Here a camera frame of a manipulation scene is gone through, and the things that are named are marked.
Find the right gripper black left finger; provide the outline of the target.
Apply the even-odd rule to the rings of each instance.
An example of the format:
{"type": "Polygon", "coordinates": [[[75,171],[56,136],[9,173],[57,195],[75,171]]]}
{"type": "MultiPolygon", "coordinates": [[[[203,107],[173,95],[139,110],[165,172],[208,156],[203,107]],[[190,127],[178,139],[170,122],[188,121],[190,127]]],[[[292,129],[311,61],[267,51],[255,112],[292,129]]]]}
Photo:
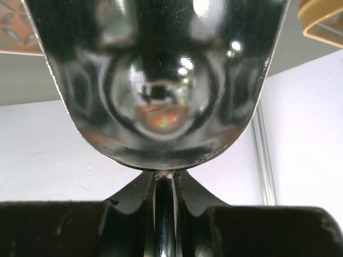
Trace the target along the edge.
{"type": "Polygon", "coordinates": [[[154,175],[103,201],[1,203],[1,256],[153,256],[154,175]]]}

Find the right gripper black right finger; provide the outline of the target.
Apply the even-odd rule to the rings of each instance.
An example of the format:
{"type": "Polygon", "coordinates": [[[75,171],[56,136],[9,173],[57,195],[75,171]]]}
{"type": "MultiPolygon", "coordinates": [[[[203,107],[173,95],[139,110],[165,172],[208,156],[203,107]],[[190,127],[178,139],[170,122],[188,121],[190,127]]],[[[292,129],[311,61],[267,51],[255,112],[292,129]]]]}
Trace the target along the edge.
{"type": "Polygon", "coordinates": [[[318,207],[231,206],[174,175],[177,256],[342,256],[342,232],[318,207]]]}

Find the silver metal scoop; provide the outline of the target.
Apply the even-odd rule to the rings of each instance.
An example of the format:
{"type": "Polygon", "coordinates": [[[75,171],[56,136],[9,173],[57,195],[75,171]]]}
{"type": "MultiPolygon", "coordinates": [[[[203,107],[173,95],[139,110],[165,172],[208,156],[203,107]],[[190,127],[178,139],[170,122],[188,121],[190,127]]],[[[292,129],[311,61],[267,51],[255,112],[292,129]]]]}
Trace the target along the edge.
{"type": "Polygon", "coordinates": [[[287,1],[24,1],[81,136],[153,175],[154,254],[215,256],[181,178],[249,125],[287,1]]]}

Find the gold tin of pastel gummies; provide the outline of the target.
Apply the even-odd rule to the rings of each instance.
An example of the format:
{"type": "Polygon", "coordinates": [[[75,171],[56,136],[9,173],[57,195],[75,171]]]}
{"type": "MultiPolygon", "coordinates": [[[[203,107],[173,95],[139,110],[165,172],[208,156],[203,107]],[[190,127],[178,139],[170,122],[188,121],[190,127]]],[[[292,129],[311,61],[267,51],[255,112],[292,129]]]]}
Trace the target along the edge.
{"type": "Polygon", "coordinates": [[[342,0],[299,0],[302,34],[342,48],[342,0]]]}

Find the pink tin of bright gummies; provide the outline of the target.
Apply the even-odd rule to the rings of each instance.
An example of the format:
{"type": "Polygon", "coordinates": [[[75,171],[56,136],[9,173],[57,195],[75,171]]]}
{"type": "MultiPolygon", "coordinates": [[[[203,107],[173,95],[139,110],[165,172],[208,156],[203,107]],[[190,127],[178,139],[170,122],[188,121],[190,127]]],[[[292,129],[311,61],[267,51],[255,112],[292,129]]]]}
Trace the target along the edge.
{"type": "Polygon", "coordinates": [[[42,56],[22,1],[1,1],[1,53],[42,56]]]}

